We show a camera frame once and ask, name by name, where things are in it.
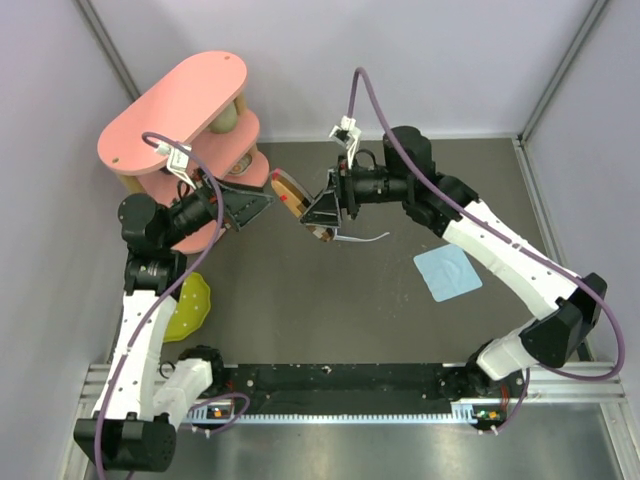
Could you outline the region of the plaid glasses case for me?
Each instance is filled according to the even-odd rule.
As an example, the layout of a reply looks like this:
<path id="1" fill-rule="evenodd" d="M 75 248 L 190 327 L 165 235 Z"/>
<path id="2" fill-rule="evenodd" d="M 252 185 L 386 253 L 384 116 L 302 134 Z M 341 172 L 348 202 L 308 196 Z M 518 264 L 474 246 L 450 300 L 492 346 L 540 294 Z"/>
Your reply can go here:
<path id="1" fill-rule="evenodd" d="M 280 201 L 293 214 L 296 219 L 311 206 L 312 195 L 286 171 L 276 168 L 270 173 L 271 188 Z M 322 242 L 331 242 L 336 239 L 336 231 L 332 228 L 305 225 L 305 228 Z"/>

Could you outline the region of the light blue cleaning cloth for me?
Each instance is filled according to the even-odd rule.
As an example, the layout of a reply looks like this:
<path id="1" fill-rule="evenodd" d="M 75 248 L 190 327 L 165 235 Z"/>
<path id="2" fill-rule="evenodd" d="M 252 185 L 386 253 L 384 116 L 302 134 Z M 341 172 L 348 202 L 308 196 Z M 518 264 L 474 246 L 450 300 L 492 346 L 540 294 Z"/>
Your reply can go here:
<path id="1" fill-rule="evenodd" d="M 413 258 L 433 299 L 440 303 L 475 291 L 483 283 L 465 252 L 445 245 Z"/>

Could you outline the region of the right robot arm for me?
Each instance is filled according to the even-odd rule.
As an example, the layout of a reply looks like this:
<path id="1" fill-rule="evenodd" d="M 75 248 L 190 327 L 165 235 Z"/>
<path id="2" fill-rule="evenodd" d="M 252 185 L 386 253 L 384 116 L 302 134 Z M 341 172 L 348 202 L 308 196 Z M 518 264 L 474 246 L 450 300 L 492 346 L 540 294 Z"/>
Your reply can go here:
<path id="1" fill-rule="evenodd" d="M 461 248 L 501 280 L 528 308 L 529 322 L 483 344 L 468 359 L 463 378 L 487 396 L 504 378 L 527 367 L 559 369 L 594 329 L 607 284 L 596 273 L 578 277 L 517 237 L 462 180 L 439 172 L 429 139 L 412 126 L 383 137 L 384 162 L 360 165 L 357 128 L 336 126 L 330 138 L 344 147 L 325 189 L 301 222 L 336 228 L 361 206 L 398 202 L 417 224 Z"/>

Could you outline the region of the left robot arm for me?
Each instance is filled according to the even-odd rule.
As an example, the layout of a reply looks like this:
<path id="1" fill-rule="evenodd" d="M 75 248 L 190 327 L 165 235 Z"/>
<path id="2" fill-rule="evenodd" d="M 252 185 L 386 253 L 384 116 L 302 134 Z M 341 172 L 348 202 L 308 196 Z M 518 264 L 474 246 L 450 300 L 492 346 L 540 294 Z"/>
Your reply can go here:
<path id="1" fill-rule="evenodd" d="M 189 410 L 202 394 L 226 387 L 221 354 L 211 347 L 186 350 L 165 383 L 155 384 L 165 332 L 189 275 L 177 246 L 208 223 L 239 231 L 273 202 L 260 187 L 212 183 L 202 170 L 194 191 L 171 206 L 146 193 L 121 202 L 128 256 L 114 359 L 93 412 L 73 432 L 98 471 L 166 471 Z"/>

